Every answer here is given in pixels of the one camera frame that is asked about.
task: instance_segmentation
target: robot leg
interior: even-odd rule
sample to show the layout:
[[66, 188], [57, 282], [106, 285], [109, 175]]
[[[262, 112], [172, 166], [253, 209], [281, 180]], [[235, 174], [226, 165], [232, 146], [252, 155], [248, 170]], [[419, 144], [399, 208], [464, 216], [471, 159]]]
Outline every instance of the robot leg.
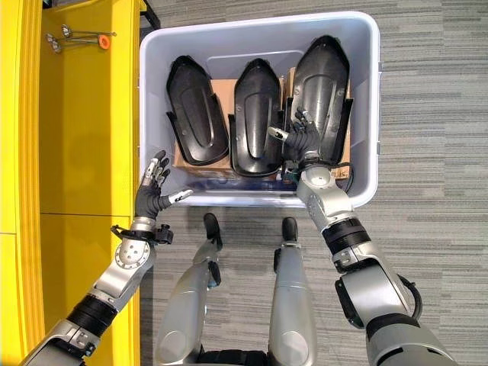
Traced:
[[284, 241], [274, 254], [269, 357], [273, 366], [311, 366], [316, 362], [316, 329], [295, 219], [283, 219], [282, 231]]
[[196, 363], [201, 351], [207, 289], [220, 284], [217, 254], [222, 249], [217, 218], [207, 213], [204, 223], [207, 240], [176, 284], [159, 328], [154, 354], [157, 365]]

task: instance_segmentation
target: white plastic bin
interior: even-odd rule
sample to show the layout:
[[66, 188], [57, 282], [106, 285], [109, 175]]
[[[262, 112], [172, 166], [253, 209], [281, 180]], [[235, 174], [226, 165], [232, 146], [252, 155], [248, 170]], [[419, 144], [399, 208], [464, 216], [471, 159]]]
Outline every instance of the white plastic bin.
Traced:
[[[379, 150], [380, 32], [374, 19], [356, 11], [232, 21], [152, 32], [140, 49], [140, 172], [160, 149], [174, 154], [175, 135], [166, 117], [171, 110], [165, 85], [180, 55], [200, 63], [213, 79], [237, 79], [256, 57], [270, 62], [277, 75], [296, 66], [312, 41], [324, 34], [339, 38], [350, 63], [351, 162], [355, 168], [349, 195], [355, 207], [376, 191]], [[163, 193], [197, 183], [202, 190], [183, 205], [303, 207], [292, 191], [272, 183], [255, 189], [256, 180], [197, 178], [172, 169]]]

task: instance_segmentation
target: yellow cabinet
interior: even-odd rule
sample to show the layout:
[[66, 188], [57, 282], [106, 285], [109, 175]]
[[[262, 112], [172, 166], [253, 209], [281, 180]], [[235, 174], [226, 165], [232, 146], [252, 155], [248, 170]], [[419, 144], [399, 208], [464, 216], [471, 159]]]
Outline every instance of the yellow cabinet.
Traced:
[[[67, 316], [113, 257], [138, 181], [139, 0], [2, 9], [1, 364], [17, 364]], [[113, 31], [54, 53], [61, 25]], [[91, 365], [138, 365], [139, 299], [117, 316]]]

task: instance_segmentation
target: gray carpet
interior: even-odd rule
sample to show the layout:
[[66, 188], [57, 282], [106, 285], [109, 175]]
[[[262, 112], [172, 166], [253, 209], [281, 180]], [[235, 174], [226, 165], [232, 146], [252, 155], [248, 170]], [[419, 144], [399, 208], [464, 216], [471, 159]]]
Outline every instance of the gray carpet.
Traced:
[[[486, 1], [149, 0], [163, 27], [318, 11], [371, 14], [381, 32], [380, 182], [358, 209], [371, 238], [424, 298], [422, 321], [459, 364], [488, 364], [488, 4]], [[223, 229], [222, 285], [208, 296], [206, 350], [267, 348], [281, 218], [295, 216], [319, 337], [318, 365], [366, 365], [364, 333], [342, 314], [338, 275], [304, 210], [173, 208], [172, 246], [141, 288], [142, 362], [179, 276], [202, 242], [203, 214]]]

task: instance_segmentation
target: cable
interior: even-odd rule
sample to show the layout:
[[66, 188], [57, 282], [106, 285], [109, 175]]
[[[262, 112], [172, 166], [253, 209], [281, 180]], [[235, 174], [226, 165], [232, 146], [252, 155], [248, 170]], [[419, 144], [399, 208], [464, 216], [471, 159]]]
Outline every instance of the cable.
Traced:
[[343, 168], [345, 166], [349, 167], [349, 178], [347, 183], [345, 184], [345, 187], [343, 188], [345, 193], [349, 193], [349, 190], [352, 187], [352, 183], [354, 181], [354, 167], [350, 162], [340, 162], [337, 165], [328, 165], [331, 169], [337, 169], [337, 168]]
[[415, 286], [415, 282], [410, 282], [403, 276], [396, 274], [398, 278], [402, 281], [402, 284], [410, 290], [410, 292], [413, 295], [413, 299], [415, 301], [415, 309], [413, 310], [412, 318], [413, 319], [419, 319], [420, 316], [422, 315], [422, 296], [420, 296], [419, 290], [417, 290], [417, 287]]

